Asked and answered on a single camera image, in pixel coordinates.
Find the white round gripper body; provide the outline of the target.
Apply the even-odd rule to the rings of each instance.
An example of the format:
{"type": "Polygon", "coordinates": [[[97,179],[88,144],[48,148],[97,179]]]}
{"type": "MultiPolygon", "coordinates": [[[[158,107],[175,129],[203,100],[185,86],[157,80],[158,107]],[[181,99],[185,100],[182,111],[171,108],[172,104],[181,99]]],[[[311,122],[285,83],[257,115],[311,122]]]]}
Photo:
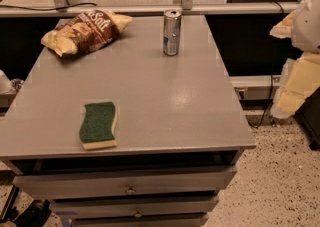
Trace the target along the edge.
{"type": "Polygon", "coordinates": [[[302,0],[292,23],[292,45],[305,52],[320,52],[320,0],[302,0]]]}

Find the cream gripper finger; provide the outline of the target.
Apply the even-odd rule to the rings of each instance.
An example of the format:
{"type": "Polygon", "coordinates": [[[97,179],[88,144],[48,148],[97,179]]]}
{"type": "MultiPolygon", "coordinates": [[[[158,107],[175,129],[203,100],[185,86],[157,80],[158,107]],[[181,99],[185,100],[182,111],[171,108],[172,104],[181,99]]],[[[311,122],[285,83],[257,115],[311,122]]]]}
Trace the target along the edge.
{"type": "Polygon", "coordinates": [[[289,13],[282,21],[272,27],[270,35],[279,39],[290,38],[295,11],[289,13]]]}
{"type": "Polygon", "coordinates": [[[288,58],[281,72],[271,115],[277,119],[294,115],[319,87],[320,54],[304,52],[297,60],[288,58]]]}

